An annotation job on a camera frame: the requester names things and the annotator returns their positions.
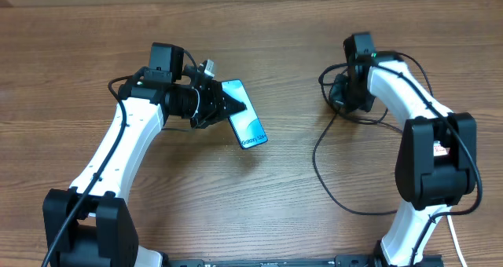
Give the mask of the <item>blue Galaxy smartphone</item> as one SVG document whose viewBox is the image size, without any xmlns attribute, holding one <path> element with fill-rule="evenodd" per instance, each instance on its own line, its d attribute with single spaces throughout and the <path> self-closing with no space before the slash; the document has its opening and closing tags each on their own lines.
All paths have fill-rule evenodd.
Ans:
<svg viewBox="0 0 503 267">
<path fill-rule="evenodd" d="M 252 102 L 239 79 L 229 80 L 222 83 L 223 91 L 233 99 L 243 102 L 246 109 L 229 117 L 229 123 L 243 149 L 255 147 L 268 141 L 263 125 L 257 116 Z"/>
</svg>

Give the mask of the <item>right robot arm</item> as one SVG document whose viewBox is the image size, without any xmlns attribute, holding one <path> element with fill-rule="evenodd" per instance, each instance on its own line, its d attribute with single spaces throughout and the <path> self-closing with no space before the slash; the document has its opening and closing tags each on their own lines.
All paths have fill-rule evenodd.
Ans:
<svg viewBox="0 0 503 267">
<path fill-rule="evenodd" d="M 395 183 L 402 201 L 389 231 L 370 255 L 337 255 L 337 266 L 441 266 L 439 255 L 423 251 L 436 225 L 456 215 L 452 208 L 472 192 L 478 208 L 483 186 L 476 166 L 475 119 L 440 104 L 411 74 L 409 56 L 376 50 L 370 33 L 343 41 L 346 63 L 331 83 L 328 103 L 349 119 L 355 110 L 369 112 L 381 100 L 395 117 L 402 139 Z"/>
</svg>

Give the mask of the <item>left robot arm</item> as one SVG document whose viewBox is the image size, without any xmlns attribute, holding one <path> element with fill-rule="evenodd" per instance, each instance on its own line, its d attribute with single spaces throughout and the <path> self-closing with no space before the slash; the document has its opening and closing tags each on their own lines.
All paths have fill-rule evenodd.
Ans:
<svg viewBox="0 0 503 267">
<path fill-rule="evenodd" d="M 214 79 L 214 64 L 186 65 L 182 47 L 154 42 L 149 64 L 108 90 L 117 101 L 104 139 L 68 189 L 51 189 L 42 205 L 48 251 L 44 266 L 169 266 L 162 252 L 141 247 L 127 207 L 138 168 L 169 116 L 191 129 L 244 112 Z"/>
</svg>

